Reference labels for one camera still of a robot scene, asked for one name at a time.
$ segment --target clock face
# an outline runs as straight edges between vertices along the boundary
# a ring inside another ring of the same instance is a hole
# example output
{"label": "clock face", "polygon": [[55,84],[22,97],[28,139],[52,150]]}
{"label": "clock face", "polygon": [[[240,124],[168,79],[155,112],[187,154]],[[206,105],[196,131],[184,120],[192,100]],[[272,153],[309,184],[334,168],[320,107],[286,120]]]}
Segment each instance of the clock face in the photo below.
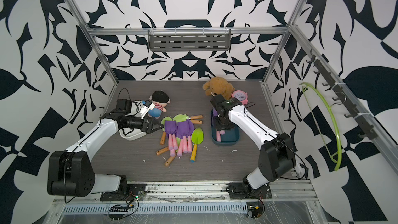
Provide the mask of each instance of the clock face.
{"label": "clock face", "polygon": [[246,94],[244,94],[243,92],[236,92],[233,96],[239,101],[244,101],[246,99]]}

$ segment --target metal vent grille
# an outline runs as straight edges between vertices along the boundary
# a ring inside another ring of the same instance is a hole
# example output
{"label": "metal vent grille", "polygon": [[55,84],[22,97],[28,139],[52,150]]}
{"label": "metal vent grille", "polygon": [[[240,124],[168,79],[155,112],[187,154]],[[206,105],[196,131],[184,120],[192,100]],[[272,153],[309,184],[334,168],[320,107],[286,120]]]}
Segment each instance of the metal vent grille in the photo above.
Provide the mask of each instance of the metal vent grille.
{"label": "metal vent grille", "polygon": [[148,35],[149,49],[163,51],[226,51],[231,46],[229,32],[199,35]]}
{"label": "metal vent grille", "polygon": [[[107,214],[115,204],[73,204],[64,208],[63,214]],[[245,202],[187,202],[187,203],[140,203],[134,214],[190,214],[190,213],[243,213]]]}

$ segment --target pink alarm clock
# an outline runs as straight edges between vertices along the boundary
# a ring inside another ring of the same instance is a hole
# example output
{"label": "pink alarm clock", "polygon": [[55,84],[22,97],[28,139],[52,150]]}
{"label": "pink alarm clock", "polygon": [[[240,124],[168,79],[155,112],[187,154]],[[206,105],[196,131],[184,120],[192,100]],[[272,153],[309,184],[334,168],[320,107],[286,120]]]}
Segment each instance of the pink alarm clock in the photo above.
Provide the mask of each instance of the pink alarm clock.
{"label": "pink alarm clock", "polygon": [[248,93],[241,90],[236,90],[233,92],[232,97],[237,98],[240,102],[242,102],[242,105],[247,105],[248,103]]}

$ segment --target plush doll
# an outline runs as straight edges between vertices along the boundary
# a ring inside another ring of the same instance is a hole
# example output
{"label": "plush doll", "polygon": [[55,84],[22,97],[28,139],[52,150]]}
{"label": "plush doll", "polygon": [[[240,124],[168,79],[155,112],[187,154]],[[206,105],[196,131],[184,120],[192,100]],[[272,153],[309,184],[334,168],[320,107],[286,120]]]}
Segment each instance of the plush doll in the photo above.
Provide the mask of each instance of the plush doll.
{"label": "plush doll", "polygon": [[230,99],[235,88],[232,87],[232,84],[227,82],[226,79],[216,76],[203,85],[203,90],[206,90],[205,94],[207,96],[222,94],[224,99]]}
{"label": "plush doll", "polygon": [[149,117],[155,117],[156,119],[158,119],[162,112],[167,112],[165,106],[170,103],[170,99],[165,92],[155,91],[149,97],[149,100],[151,100],[152,103],[155,104],[155,108],[149,110],[148,112]]}

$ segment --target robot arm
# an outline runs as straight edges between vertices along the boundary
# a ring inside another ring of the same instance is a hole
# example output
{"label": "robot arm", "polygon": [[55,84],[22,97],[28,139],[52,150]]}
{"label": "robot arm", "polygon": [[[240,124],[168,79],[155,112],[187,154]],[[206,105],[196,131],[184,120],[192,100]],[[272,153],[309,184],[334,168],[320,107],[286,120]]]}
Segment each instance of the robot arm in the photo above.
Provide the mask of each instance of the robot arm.
{"label": "robot arm", "polygon": [[48,194],[85,197],[89,193],[119,189],[120,176],[94,174],[91,160],[96,152],[120,128],[138,128],[146,133],[163,128],[155,119],[146,117],[146,113],[155,107],[152,102],[145,102],[140,117],[128,115],[131,106],[132,101],[118,99],[116,108],[103,115],[83,138],[65,151],[56,151],[50,156]]}
{"label": "robot arm", "polygon": [[236,98],[225,100],[222,95],[212,98],[211,104],[218,116],[213,122],[217,130],[230,130],[232,123],[239,126],[260,150],[258,167],[243,178],[247,191],[253,192],[268,182],[273,182],[296,166],[293,143],[289,135],[279,135],[254,117]]}

